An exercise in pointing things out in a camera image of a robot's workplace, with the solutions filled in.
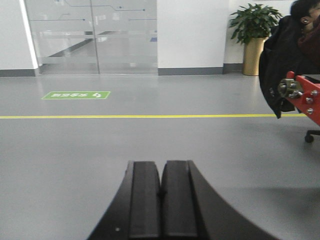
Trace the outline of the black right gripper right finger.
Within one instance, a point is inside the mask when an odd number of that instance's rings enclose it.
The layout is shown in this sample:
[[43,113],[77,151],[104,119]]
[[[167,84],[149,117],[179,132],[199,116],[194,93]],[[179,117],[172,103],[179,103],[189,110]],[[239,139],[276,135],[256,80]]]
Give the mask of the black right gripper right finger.
[[193,161],[169,160],[161,182],[164,240],[275,240],[235,210]]

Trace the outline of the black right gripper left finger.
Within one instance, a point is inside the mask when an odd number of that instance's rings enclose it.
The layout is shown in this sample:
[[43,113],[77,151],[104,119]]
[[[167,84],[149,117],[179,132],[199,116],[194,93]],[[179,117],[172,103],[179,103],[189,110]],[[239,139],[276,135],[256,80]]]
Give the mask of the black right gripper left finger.
[[160,179],[153,161],[130,161],[111,204],[89,240],[159,240]]

